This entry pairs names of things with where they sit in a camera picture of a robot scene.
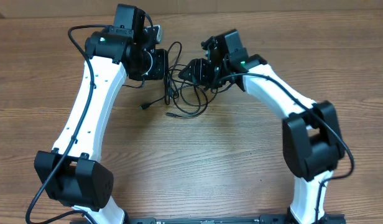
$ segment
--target table surface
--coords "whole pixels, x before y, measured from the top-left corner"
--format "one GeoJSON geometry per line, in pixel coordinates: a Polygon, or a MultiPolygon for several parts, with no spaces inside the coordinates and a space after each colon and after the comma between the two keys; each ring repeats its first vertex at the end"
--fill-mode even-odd
{"type": "MultiPolygon", "coordinates": [[[[160,47],[176,40],[183,44],[181,63],[204,56],[201,41],[237,28],[250,55],[262,55],[303,95],[330,100],[356,171],[330,182],[325,209],[346,214],[350,223],[383,223],[383,10],[153,20],[164,28],[160,47]]],[[[41,185],[34,157],[51,149],[78,93],[83,58],[69,41],[68,28],[112,22],[111,16],[0,20],[0,223],[24,223],[41,185]]],[[[83,45],[92,31],[74,35],[83,45]]],[[[157,218],[286,212],[293,175],[282,155],[280,121],[261,102],[234,86],[195,119],[165,116],[178,111],[162,101],[138,109],[163,92],[162,81],[150,81],[140,90],[122,88],[114,103],[101,163],[115,176],[113,197],[121,208],[131,217],[157,218]]],[[[345,158],[336,174],[348,169],[345,158]]],[[[44,193],[32,219],[68,210],[44,193]]]]}

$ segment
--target black motor bracket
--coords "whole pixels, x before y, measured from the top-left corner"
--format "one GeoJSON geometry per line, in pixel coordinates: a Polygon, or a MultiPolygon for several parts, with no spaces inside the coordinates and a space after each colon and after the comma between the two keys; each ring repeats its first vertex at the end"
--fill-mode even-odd
{"type": "MultiPolygon", "coordinates": [[[[336,111],[330,102],[315,104],[311,110],[341,137],[336,111]]],[[[283,119],[282,132],[284,160],[296,177],[311,181],[326,170],[335,170],[344,157],[345,148],[307,111],[283,119]],[[319,129],[319,133],[310,136],[307,126],[319,129]]]]}
{"type": "Polygon", "coordinates": [[[118,4],[114,24],[94,32],[85,41],[89,58],[100,56],[120,62],[133,80],[160,80],[168,72],[168,52],[156,50],[159,26],[144,27],[145,12],[118,4]]]}
{"type": "Polygon", "coordinates": [[[246,73],[252,67],[267,63],[259,55],[248,56],[236,29],[210,37],[201,43],[201,47],[206,50],[207,59],[193,59],[178,76],[207,88],[219,88],[230,82],[236,83],[244,91],[241,77],[231,77],[221,82],[218,80],[226,75],[246,73]]]}
{"type": "MultiPolygon", "coordinates": [[[[34,168],[44,183],[52,172],[61,154],[39,151],[34,160],[34,168]]],[[[66,207],[74,205],[98,211],[108,203],[113,191],[113,174],[99,162],[88,160],[88,155],[81,157],[66,156],[61,167],[45,191],[49,198],[58,200],[66,207]]]]}

